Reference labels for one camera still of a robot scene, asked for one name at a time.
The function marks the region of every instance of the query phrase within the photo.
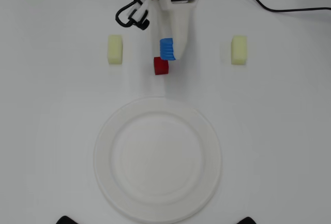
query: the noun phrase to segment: wire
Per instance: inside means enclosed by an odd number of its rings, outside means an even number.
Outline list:
[[[323,7],[323,8],[297,8],[297,9],[271,9],[266,7],[260,0],[255,0],[258,4],[261,5],[262,8],[268,10],[270,12],[276,13],[284,13],[284,12],[301,12],[301,11],[316,11],[316,10],[331,10],[331,8]]]
[[[130,7],[132,7],[134,4],[136,4],[136,3],[141,3],[141,1],[140,0],[133,0],[133,2],[131,2],[131,3],[129,3],[128,5],[126,5],[126,6],[124,6],[123,8],[121,8],[117,13],[116,13],[116,15],[115,15],[115,20],[116,20],[116,22],[119,24],[119,25],[121,25],[122,27],[131,27],[131,26],[133,26],[133,22],[132,21],[128,21],[127,23],[124,23],[124,22],[122,22],[121,20],[120,20],[120,18],[119,18],[119,15],[123,12],[123,11],[125,11],[125,10],[127,10],[128,8],[130,8]]]

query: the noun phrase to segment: white background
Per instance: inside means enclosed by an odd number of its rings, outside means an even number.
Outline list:
[[[273,8],[330,0],[261,0]],[[221,143],[210,203],[183,223],[329,223],[331,12],[275,14],[254,0],[200,0],[183,60],[154,76],[151,29],[125,29],[130,0],[0,0],[0,222],[133,223],[103,198],[97,134],[118,108],[166,96],[202,112]],[[107,37],[122,34],[122,66]],[[230,43],[248,36],[248,63]]]

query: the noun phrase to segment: sponge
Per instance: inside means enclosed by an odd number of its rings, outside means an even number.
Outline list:
[[[123,41],[121,35],[110,35],[108,37],[108,63],[113,65],[122,64]]]
[[[244,65],[247,60],[247,36],[233,36],[231,43],[231,63]]]

